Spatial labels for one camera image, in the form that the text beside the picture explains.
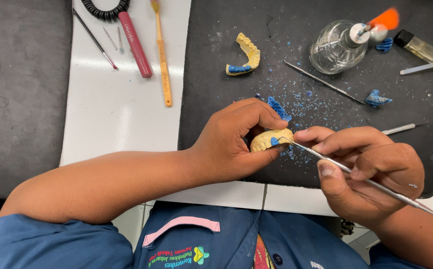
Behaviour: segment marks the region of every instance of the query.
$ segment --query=tile floor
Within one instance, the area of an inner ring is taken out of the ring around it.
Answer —
[[[137,205],[112,221],[118,231],[130,241],[134,251],[154,204],[155,201],[149,201]],[[353,232],[352,235],[343,236],[342,240],[369,264],[369,248],[377,244],[379,239],[374,232],[358,224]]]

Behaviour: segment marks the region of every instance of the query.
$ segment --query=black lighter cap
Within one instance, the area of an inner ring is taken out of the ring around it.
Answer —
[[[409,44],[413,37],[413,34],[402,29],[394,37],[394,43],[396,43],[397,46],[405,47],[407,44]]]

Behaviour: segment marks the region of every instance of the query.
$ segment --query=blue wax piece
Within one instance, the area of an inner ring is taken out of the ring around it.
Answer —
[[[251,66],[245,66],[245,67],[228,66],[228,72],[230,73],[247,72],[249,70],[251,70]]]
[[[379,90],[375,89],[366,98],[366,102],[368,104],[372,105],[372,107],[377,107],[377,106],[383,105],[385,103],[392,102],[392,99],[379,96]]]
[[[271,146],[279,144],[279,141],[276,139],[276,137],[271,138]]]
[[[279,117],[282,120],[287,121],[287,122],[289,122],[291,120],[291,116],[286,113],[284,108],[281,107],[279,102],[276,101],[273,96],[268,96],[268,102],[267,103],[270,107],[272,107],[276,111],[276,113],[278,113]]]
[[[388,37],[381,44],[376,45],[375,49],[382,50],[382,53],[388,52],[392,47],[392,38]]]

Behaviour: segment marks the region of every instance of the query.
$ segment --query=white countertop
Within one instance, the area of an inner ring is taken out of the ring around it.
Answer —
[[[75,10],[119,70],[112,69],[74,17],[61,166],[123,150],[177,150],[190,0],[160,2],[172,87],[171,108],[165,107],[163,100],[155,15],[148,1],[132,1],[128,10],[154,71],[151,78],[142,78],[123,33],[121,55],[102,29],[104,26],[118,44],[120,22],[100,21],[87,12],[80,0],[74,0]],[[94,3],[102,10],[115,7],[113,1]],[[153,130],[153,140],[158,143],[147,142],[142,132],[145,129]],[[335,215],[321,190],[268,184],[265,199],[264,196],[265,184],[237,181],[198,187],[160,200]],[[433,209],[433,197],[420,201]]]

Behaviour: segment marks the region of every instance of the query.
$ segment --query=blue shirt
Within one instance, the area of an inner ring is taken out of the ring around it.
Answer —
[[[108,223],[45,223],[20,214],[0,218],[0,268],[248,269],[258,233],[278,269],[422,267],[371,248],[371,265],[317,216],[156,202],[135,253]]]

